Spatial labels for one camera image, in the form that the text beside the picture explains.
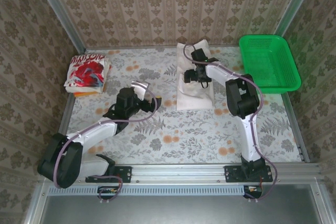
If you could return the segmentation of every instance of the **white cloth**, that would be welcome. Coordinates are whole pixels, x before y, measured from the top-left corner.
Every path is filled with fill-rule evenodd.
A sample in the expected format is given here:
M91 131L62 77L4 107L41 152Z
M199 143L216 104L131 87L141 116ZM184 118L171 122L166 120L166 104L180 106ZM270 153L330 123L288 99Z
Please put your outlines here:
M208 42L204 39L194 45L196 49L202 48L205 55L211 58ZM184 83L184 72L188 69L195 69L196 66L183 55L184 44L177 44L177 110L200 110L212 109L214 107L214 85L209 82L209 86L203 89L201 83L192 81ZM187 46L185 52L191 58L192 46Z

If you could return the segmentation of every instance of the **table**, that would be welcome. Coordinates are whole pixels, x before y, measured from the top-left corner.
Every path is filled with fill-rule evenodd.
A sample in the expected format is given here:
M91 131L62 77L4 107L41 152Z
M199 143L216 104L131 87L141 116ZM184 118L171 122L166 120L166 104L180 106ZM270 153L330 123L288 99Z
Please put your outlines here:
M226 104L225 88L214 82L215 109L176 111L176 48L88 50L105 54L112 62L106 91L76 98L68 133L99 120L122 87L143 80L162 97L154 117L130 123L121 133L89 150L103 153L117 164L239 163L240 133ZM213 57L243 73L238 47L211 48ZM260 148L273 162L301 161L286 109L279 94L264 94L265 105L257 118ZM144 118L139 112L133 118Z

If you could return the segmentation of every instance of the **patterned wallpaper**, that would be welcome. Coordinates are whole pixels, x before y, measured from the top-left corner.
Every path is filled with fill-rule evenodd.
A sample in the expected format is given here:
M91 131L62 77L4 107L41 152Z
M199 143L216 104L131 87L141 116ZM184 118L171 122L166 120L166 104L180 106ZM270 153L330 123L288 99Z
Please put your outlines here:
M20 223L75 54L47 0L0 0L0 223Z
M236 44L275 31L290 0L61 0L85 46Z
M302 78L293 108L336 202L336 0L304 0L285 38Z

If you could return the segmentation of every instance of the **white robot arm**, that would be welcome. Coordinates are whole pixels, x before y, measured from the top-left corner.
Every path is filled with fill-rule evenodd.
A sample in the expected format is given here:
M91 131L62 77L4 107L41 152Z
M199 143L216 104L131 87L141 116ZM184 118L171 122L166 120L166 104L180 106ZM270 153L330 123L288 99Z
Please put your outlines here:
M257 182L260 178L263 181L272 181L270 168L266 166L259 148L256 117L253 116L258 110L259 97L252 76L234 74L222 66L216 58L208 59L202 48L194 48L191 56L192 59L185 54L196 68L185 71L184 82L197 81L206 88L214 79L225 86L227 106L239 125L242 146L241 165L225 168L226 181Z
M222 68L216 65L207 65L205 70L206 70L206 75L209 78L212 78L218 81L223 86L226 86L227 81L237 79L236 77L233 77L231 74L229 74L228 72L224 71ZM255 96L254 98L256 99L255 100L256 104L259 105L259 100L257 100L258 97ZM254 147L254 143L253 143L252 130L251 130L251 124L250 124L251 116L252 114L245 115L244 118L242 118L239 115L237 115L236 117L237 123L239 125L240 139L241 139L241 144L242 144L241 154L242 154L242 157L248 162L256 161L260 159L260 155L257 153ZM256 117L254 117L253 118L253 129L255 133L257 132L256 124L257 124ZM257 143L257 147L259 148L259 141L258 141L257 134L255 134L255 140Z
M105 138L121 132L128 125L129 118L139 110L154 112L155 104L156 109L160 107L160 97L153 97L151 102L144 99L148 85L137 81L132 83L131 88L121 89L116 103L97 123L79 132L53 135L37 171L54 181L56 168L57 184L62 188L71 186L77 178L113 175L111 173L115 162L101 154L89 154L88 150ZM60 154L67 142L70 144L65 153ZM62 158L56 165L59 155L62 155Z

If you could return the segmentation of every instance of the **green basket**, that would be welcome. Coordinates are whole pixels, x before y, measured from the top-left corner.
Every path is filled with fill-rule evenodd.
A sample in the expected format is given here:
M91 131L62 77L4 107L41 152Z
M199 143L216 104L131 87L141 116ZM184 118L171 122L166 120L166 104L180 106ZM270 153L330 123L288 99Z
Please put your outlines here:
M295 91L301 79L285 39L276 35L246 35L239 40L244 69L263 93Z

